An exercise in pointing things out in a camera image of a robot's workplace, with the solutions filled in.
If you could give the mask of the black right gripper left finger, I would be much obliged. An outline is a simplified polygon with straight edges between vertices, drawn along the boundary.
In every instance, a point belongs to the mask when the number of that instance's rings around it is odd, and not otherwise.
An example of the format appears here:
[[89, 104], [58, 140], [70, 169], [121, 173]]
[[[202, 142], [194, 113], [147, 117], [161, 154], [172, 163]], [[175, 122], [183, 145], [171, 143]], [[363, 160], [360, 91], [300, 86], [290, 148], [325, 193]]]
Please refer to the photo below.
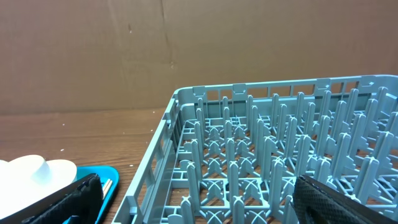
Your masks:
[[98, 174], [91, 173], [12, 215], [1, 223], [96, 223], [103, 204]]

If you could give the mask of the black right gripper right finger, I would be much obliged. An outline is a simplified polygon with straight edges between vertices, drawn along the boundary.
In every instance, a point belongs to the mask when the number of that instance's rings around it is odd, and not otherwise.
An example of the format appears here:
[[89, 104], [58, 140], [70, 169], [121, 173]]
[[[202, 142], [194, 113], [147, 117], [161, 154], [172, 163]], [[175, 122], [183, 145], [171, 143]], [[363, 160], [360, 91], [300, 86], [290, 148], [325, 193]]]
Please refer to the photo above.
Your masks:
[[307, 175], [296, 178], [293, 208], [300, 224], [397, 224]]

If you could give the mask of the white plastic cup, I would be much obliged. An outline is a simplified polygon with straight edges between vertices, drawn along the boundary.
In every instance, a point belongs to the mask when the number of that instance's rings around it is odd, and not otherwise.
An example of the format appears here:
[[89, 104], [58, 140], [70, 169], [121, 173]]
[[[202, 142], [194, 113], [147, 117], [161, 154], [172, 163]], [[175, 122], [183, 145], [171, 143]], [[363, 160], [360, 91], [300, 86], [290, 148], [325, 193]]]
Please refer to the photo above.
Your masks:
[[50, 167], [42, 156], [27, 155], [9, 162], [13, 177], [26, 182], [44, 184], [50, 178]]

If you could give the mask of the light green bowl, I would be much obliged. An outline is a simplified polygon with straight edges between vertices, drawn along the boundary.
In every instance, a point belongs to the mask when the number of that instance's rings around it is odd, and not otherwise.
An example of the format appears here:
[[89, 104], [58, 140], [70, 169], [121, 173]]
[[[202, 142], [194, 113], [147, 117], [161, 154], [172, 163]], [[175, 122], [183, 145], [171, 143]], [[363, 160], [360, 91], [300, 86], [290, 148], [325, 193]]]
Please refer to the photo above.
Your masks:
[[77, 166], [65, 159], [45, 160], [50, 178], [44, 184], [13, 177], [9, 162], [1, 161], [1, 218], [12, 215], [76, 181]]

